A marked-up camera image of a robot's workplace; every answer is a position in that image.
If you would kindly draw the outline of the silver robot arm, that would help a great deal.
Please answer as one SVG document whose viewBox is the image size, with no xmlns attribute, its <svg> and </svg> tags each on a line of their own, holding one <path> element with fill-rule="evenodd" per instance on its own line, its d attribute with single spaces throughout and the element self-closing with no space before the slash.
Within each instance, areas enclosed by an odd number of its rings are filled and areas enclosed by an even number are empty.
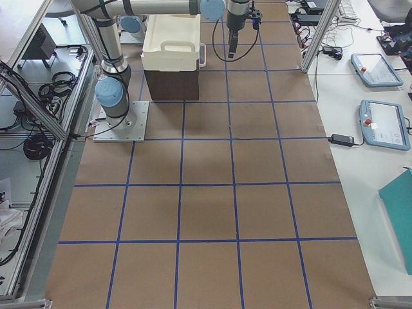
<svg viewBox="0 0 412 309">
<path fill-rule="evenodd" d="M 147 16 L 124 15 L 120 18 L 120 25 L 133 37 L 143 37 L 147 29 Z"/>
<path fill-rule="evenodd" d="M 119 15 L 167 15 L 189 14 L 202 15 L 210 21 L 218 21 L 227 14 L 229 29 L 228 61 L 234 62 L 238 47 L 239 32 L 247 19 L 255 18 L 257 12 L 251 1 L 72 1 L 73 9 L 90 17 L 93 21 L 94 37 L 100 44 L 102 69 L 128 87 L 131 68 L 124 59 L 118 35 L 117 16 Z"/>
</svg>

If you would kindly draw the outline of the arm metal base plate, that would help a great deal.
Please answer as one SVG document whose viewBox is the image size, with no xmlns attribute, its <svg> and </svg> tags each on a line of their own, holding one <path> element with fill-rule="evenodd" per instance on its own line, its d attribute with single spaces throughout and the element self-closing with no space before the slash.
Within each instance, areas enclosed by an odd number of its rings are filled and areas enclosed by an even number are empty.
<svg viewBox="0 0 412 309">
<path fill-rule="evenodd" d="M 143 142 L 149 112 L 149 101 L 132 101 L 129 113 L 122 118 L 107 118 L 103 108 L 99 117 L 104 118 L 96 123 L 92 136 L 97 142 Z"/>
<path fill-rule="evenodd" d="M 121 44 L 136 44 L 136 45 L 143 45 L 145 39 L 145 32 L 139 31 L 136 33 L 130 33 L 125 30 L 120 31 L 120 43 Z"/>
</svg>

